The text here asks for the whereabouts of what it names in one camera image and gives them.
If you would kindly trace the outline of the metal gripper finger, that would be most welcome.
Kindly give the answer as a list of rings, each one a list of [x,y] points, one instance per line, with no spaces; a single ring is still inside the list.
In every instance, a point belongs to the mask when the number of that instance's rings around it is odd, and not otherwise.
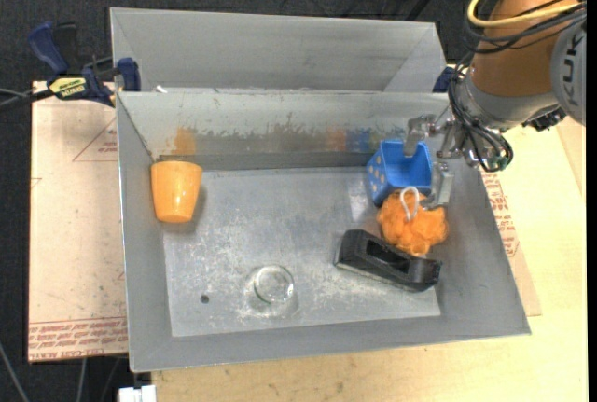
[[[408,121],[408,131],[403,144],[403,153],[406,157],[412,157],[418,144],[423,141],[431,132],[436,116],[423,114]]]
[[[423,201],[424,209],[446,207],[451,198],[451,188],[454,182],[454,170],[445,161],[433,164],[431,178],[431,192]]]

